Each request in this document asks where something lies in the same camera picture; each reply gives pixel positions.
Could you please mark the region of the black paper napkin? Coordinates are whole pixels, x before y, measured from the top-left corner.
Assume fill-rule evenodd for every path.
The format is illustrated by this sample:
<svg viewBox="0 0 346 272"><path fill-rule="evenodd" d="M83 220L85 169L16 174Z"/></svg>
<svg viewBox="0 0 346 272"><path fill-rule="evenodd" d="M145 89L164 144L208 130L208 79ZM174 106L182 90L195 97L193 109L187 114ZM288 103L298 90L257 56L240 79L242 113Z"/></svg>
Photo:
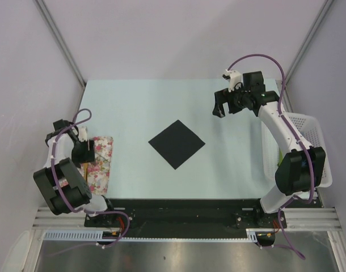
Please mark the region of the black paper napkin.
<svg viewBox="0 0 346 272"><path fill-rule="evenodd" d="M205 142L180 120L173 122L148 143L173 169L178 169L205 146Z"/></svg>

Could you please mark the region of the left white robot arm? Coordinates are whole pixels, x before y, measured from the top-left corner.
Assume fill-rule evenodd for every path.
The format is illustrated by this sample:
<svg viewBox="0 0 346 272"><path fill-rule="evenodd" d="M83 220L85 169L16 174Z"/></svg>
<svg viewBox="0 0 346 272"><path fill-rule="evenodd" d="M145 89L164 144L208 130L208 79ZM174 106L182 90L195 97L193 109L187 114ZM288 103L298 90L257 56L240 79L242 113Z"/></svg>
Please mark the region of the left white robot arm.
<svg viewBox="0 0 346 272"><path fill-rule="evenodd" d="M45 143L48 158L33 179L54 215L86 211L90 217L109 227L117 213L111 201L91 191L85 178L84 164L95 163L95 141L87 139L87 131L68 120L53 123L54 131Z"/></svg>

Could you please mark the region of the gold knife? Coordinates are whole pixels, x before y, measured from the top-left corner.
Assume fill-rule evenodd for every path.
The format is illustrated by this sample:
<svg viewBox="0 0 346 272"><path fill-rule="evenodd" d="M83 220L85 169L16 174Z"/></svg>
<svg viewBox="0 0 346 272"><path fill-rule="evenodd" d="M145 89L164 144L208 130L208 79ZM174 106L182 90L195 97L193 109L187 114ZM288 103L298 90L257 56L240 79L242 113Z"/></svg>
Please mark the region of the gold knife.
<svg viewBox="0 0 346 272"><path fill-rule="evenodd" d="M88 167L88 164L87 164L87 163L82 164L82 168L83 168L83 177L84 177L85 180L87 180L87 167Z"/></svg>

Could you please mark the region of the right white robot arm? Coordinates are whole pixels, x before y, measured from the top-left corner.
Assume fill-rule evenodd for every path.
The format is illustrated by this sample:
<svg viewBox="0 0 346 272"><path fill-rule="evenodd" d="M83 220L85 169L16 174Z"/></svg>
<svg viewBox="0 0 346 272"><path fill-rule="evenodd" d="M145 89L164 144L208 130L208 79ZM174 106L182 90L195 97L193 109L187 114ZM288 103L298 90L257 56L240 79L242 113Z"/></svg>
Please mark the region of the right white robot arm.
<svg viewBox="0 0 346 272"><path fill-rule="evenodd" d="M323 135L311 143L310 138L296 127L296 114L285 112L276 91L266 89L261 71L241 74L226 70L223 78L228 88L215 92L213 115L223 118L226 104L230 114L248 109L269 130L282 153L282 161L275 171L274 187L260 200L261 208L254 211L253 220L259 227L273 222L273 213L284 207L297 194L308 192L313 197L316 188L332 184Z"/></svg>

